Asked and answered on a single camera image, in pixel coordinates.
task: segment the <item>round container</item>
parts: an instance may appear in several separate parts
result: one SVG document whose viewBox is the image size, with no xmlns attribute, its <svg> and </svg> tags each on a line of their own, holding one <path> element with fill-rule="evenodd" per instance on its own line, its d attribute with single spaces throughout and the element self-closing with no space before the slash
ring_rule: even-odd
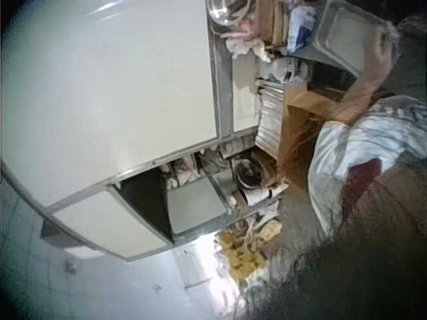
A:
<svg viewBox="0 0 427 320">
<path fill-rule="evenodd" d="M 251 0 L 206 0 L 209 16 L 218 25 L 230 27 L 249 11 Z"/>
</svg>

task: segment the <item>hand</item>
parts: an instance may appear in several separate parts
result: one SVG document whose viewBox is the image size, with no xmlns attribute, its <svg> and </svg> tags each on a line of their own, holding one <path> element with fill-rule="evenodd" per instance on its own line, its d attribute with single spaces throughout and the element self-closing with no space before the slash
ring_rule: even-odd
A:
<svg viewBox="0 0 427 320">
<path fill-rule="evenodd" d="M 381 86 L 393 66 L 393 43 L 384 26 L 377 27 L 365 43 L 365 66 L 362 77 L 374 86 Z"/>
</svg>

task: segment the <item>white refrigerator door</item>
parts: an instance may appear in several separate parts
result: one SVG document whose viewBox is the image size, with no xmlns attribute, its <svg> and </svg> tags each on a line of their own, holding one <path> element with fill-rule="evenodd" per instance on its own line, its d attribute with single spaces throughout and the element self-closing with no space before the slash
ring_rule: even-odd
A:
<svg viewBox="0 0 427 320">
<path fill-rule="evenodd" d="M 82 238 L 124 259 L 135 259 L 167 245 L 142 218 L 132 215 L 108 191 L 80 201 L 53 216 Z"/>
<path fill-rule="evenodd" d="M 204 1 L 26 9 L 2 44 L 2 157 L 43 207 L 217 137 Z"/>
</svg>

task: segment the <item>plastic bag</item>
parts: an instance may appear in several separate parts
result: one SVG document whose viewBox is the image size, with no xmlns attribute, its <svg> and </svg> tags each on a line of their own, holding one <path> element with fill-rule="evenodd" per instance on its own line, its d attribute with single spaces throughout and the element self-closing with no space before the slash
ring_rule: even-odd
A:
<svg viewBox="0 0 427 320">
<path fill-rule="evenodd" d="M 295 52 L 305 47 L 312 34 L 316 22 L 316 9 L 300 5 L 291 12 L 288 33 L 288 52 Z"/>
</svg>

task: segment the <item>tiled wall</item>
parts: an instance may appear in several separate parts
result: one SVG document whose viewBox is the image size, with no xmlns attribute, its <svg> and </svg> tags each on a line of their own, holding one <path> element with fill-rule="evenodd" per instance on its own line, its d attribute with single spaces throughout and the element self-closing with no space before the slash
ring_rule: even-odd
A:
<svg viewBox="0 0 427 320">
<path fill-rule="evenodd" d="M 39 238 L 42 218 L 5 180 L 0 188 L 1 286 L 23 319 L 216 318 L 207 290 L 185 288 L 173 251 L 79 260 L 66 273 L 66 253 Z"/>
</svg>

